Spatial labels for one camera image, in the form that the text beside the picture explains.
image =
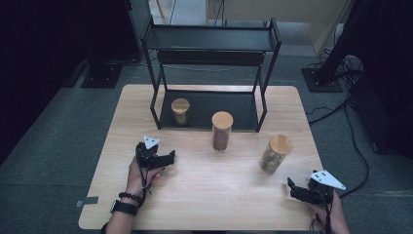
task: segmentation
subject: black stand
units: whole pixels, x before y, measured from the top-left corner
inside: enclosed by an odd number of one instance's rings
[[[301,72],[303,73],[304,79],[307,83],[307,87],[309,88],[310,92],[326,92],[326,93],[341,93],[343,89],[341,89],[340,84],[337,80],[330,81],[325,85],[319,85],[319,69],[315,68],[301,68]]]
[[[123,66],[119,64],[104,64],[99,70],[94,70],[91,67],[81,87],[114,89],[122,68]]]
[[[381,154],[413,155],[413,46],[406,36],[413,29],[412,9],[411,1],[356,0],[324,65],[317,72],[303,69],[306,80],[316,75],[312,79],[322,87],[338,79],[334,71],[345,56],[361,60],[363,76],[350,93],[374,151]]]

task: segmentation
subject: wooden jar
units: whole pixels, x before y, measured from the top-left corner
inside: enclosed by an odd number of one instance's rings
[[[170,105],[173,111],[173,121],[176,125],[186,126],[189,123],[189,101],[185,98],[177,98]]]
[[[287,136],[271,137],[259,162],[261,170],[267,174],[274,173],[291,150],[292,144]]]
[[[216,150],[225,150],[232,130],[234,119],[225,111],[216,112],[212,116],[212,147]]]

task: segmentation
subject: black metal shelf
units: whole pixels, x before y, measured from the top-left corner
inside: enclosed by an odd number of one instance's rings
[[[184,128],[210,129],[212,115],[226,111],[234,118],[233,130],[259,132],[267,113],[265,92],[282,44],[275,19],[266,27],[227,27],[154,24],[147,9],[147,19],[136,31],[143,48],[154,95],[151,111],[158,129],[178,128],[173,121],[171,103],[177,98],[185,98],[190,103],[190,121]],[[157,52],[160,65],[155,78],[149,50]],[[265,79],[261,70],[267,52],[272,58]],[[256,77],[250,92],[213,92],[169,89],[164,64],[204,64],[237,65],[256,67]],[[155,102],[161,84],[165,88],[160,118],[155,111]],[[258,117],[255,93],[262,101],[262,113]]]

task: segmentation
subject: finger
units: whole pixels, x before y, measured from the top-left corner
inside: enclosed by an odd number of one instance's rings
[[[311,213],[311,219],[316,219],[317,218],[317,213]]]
[[[154,174],[154,175],[152,176],[152,179],[157,180],[157,179],[159,179],[160,177],[161,177],[161,174],[156,173],[156,174]]]
[[[131,159],[130,169],[136,165],[136,157]]]
[[[151,174],[152,176],[155,176],[155,175],[158,174],[161,170],[162,170],[162,168],[152,169],[152,170],[150,171],[150,174]]]

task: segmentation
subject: black wristband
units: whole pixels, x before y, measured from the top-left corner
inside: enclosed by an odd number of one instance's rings
[[[140,203],[140,202],[142,201],[142,198],[141,198],[141,197],[135,196],[135,195],[132,195],[132,194],[126,193],[126,192],[121,192],[121,193],[119,194],[119,198],[123,198],[123,197],[127,197],[127,198],[134,199],[137,203]]]
[[[137,210],[138,210],[137,206],[134,206],[128,203],[121,203],[120,201],[115,200],[115,202],[113,202],[112,208],[110,209],[110,213],[113,214],[114,212],[121,212],[121,213],[136,216]]]

